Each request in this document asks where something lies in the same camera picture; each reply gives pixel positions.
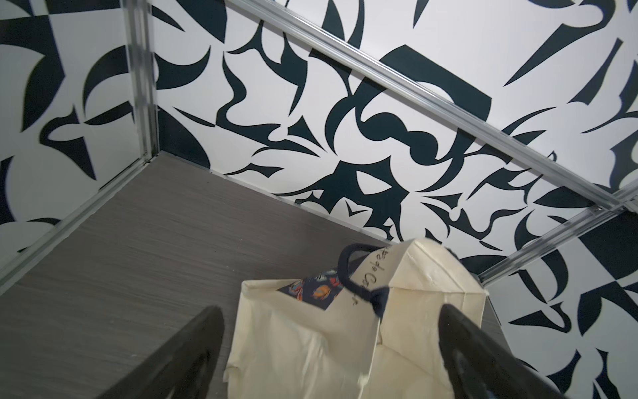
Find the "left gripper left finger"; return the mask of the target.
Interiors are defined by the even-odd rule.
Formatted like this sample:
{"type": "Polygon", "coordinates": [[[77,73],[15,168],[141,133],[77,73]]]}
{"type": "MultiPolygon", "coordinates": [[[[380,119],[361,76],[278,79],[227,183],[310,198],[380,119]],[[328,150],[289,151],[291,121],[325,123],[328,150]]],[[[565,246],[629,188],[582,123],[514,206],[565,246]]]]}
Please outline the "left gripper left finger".
{"type": "Polygon", "coordinates": [[[222,309],[209,306],[101,398],[206,398],[224,337],[222,309]]]}

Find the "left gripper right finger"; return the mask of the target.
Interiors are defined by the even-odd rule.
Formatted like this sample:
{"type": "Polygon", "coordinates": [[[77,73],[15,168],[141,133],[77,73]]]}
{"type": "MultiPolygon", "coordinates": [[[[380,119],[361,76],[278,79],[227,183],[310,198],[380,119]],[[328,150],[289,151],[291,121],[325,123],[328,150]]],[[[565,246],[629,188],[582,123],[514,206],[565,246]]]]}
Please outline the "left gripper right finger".
{"type": "Polygon", "coordinates": [[[456,398],[563,398],[457,307],[438,322],[440,353],[456,398]]]}

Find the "cream canvas tote bag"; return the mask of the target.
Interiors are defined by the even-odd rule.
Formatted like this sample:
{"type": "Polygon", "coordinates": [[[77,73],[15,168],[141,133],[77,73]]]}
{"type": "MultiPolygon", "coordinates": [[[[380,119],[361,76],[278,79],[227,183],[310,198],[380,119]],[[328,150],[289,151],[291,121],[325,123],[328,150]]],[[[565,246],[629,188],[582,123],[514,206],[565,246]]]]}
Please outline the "cream canvas tote bag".
{"type": "Polygon", "coordinates": [[[231,398],[451,398],[438,322],[480,324],[487,292],[431,239],[351,244],[305,279],[246,280],[224,371],[231,398]]]}

